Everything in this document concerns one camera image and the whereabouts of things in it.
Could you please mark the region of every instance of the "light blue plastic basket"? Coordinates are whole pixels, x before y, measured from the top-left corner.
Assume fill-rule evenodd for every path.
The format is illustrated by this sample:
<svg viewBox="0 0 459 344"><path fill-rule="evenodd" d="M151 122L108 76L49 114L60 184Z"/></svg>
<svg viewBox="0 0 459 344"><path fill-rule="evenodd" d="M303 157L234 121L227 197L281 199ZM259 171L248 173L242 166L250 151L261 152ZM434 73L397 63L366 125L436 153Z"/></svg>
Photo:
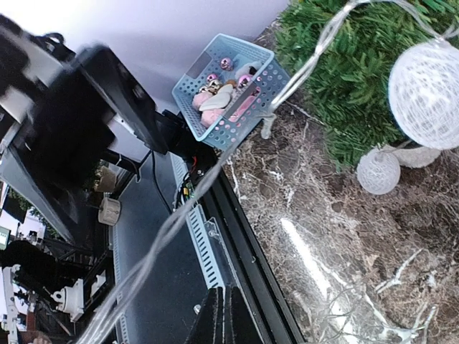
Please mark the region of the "light blue plastic basket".
<svg viewBox="0 0 459 344"><path fill-rule="evenodd" d="M220 61L224 57L229 57L235 64L231 72L220 68ZM226 82L235 78L235 72L241 66L256 61L261 62L262 67L257 71L252 82L239 97L231 101L219 120L209 128L205 128L201 124L201 113L191 104L199 88L206 85L207 76L215 73L221 81ZM269 106L289 79L290 77L275 60L274 53L270 50L238 38L218 34L189 71L181 77L172 90L172 95L196 140L224 151L236 141L243 128L252 130L260 122L256 115ZM231 115L256 89L259 91L257 99L249 109L236 122L229 121Z"/></svg>

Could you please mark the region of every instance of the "marble countertop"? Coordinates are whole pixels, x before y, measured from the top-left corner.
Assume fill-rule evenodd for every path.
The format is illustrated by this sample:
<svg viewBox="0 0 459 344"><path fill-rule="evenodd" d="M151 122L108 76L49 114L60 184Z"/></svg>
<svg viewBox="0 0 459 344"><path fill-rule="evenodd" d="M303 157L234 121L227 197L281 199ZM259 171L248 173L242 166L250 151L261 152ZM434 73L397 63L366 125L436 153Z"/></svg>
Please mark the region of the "marble countertop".
<svg viewBox="0 0 459 344"><path fill-rule="evenodd" d="M273 48L268 28L257 43ZM301 93L225 172L305 338L459 343L459 155L404 169L385 196L337 173Z"/></svg>

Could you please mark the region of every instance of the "black frame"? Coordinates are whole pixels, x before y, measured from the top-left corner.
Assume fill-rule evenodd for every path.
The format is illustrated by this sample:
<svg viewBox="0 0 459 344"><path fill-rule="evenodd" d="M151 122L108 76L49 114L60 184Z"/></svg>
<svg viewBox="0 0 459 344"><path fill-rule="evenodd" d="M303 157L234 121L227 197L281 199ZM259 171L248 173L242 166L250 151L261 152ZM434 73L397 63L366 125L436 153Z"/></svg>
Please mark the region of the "black frame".
<svg viewBox="0 0 459 344"><path fill-rule="evenodd" d="M304 343L300 328L223 171L200 203L207 218L214 217L217 221L262 339L265 343Z"/></svg>

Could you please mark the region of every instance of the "string light wire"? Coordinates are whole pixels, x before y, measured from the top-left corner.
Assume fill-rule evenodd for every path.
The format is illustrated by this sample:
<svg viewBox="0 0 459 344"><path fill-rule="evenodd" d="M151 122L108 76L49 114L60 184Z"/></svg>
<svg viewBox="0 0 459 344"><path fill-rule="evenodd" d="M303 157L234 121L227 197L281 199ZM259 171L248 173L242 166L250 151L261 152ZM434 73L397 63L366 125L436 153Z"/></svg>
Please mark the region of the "string light wire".
<svg viewBox="0 0 459 344"><path fill-rule="evenodd" d="M451 26L443 35L438 34L430 25L421 20L416 8L405 0L351 0L325 26L318 39L314 54L303 67L295 73L290 82L271 102L268 111L259 116L259 118L265 121L265 125L262 129L262 137L268 138L270 136L271 127L275 119L274 112L308 79L314 67L317 65L319 57L332 43L349 13L361 4L369 4L372 2L392 2L399 5L415 18L424 31L436 39L447 39L459 34L459 28L455 28L454 26ZM220 170L226 160L236 151L238 145L248 134L248 129L240 133L238 140L223 152L215 166L206 173L198 184L194 192L194 198L189 199L164 222L147 255L131 269L128 276L121 283L113 288L96 312L82 337L77 341L77 344L100 344L104 341L145 284L146 279L153 269L158 254L171 242L183 227L187 214L191 211L195 203L210 189L214 181L218 178Z"/></svg>

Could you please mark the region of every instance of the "white cotton ball light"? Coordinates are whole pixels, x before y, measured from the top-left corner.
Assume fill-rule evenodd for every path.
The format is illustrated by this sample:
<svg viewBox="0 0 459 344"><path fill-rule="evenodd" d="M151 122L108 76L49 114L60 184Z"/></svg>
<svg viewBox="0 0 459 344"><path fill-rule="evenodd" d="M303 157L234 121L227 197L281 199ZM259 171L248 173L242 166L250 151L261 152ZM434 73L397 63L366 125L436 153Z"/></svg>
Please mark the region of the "white cotton ball light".
<svg viewBox="0 0 459 344"><path fill-rule="evenodd" d="M374 195L392 191L400 180L400 164L392 153L371 150L357 166L357 179L362 188Z"/></svg>
<svg viewBox="0 0 459 344"><path fill-rule="evenodd" d="M415 45L395 62L389 78L395 120L428 148L459 146L459 50L446 41Z"/></svg>

